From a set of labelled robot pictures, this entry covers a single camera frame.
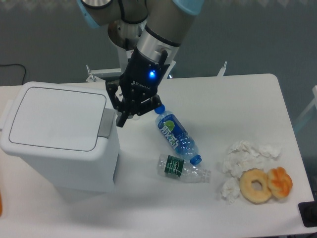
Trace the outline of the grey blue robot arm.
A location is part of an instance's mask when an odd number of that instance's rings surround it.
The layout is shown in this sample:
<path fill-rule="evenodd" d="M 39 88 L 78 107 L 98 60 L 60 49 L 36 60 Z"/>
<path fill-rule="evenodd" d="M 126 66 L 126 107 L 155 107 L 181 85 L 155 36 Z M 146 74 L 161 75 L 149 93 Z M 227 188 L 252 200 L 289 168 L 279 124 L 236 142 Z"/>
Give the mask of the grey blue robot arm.
<path fill-rule="evenodd" d="M 133 54 L 119 79 L 106 82 L 112 106 L 119 112 L 117 126 L 159 107 L 158 86 L 204 1 L 79 0 L 77 4 L 92 27 L 116 21 L 127 27 L 144 25 L 141 32 L 121 33 L 125 46 L 133 47 Z"/>

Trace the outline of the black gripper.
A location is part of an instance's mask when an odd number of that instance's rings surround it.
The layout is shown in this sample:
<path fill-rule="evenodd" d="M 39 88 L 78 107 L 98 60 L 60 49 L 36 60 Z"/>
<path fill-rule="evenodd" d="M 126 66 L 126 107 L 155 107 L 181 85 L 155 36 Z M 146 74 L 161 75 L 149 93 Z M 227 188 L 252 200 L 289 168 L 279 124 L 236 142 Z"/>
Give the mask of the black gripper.
<path fill-rule="evenodd" d="M 134 115 L 142 116 L 162 105 L 158 86 L 165 75 L 169 64 L 166 64 L 168 53 L 162 50 L 157 62 L 146 58 L 135 49 L 120 80 L 106 81 L 106 91 L 114 109 L 121 113 L 116 125 L 123 127 Z M 122 101 L 116 96 L 121 87 Z"/>

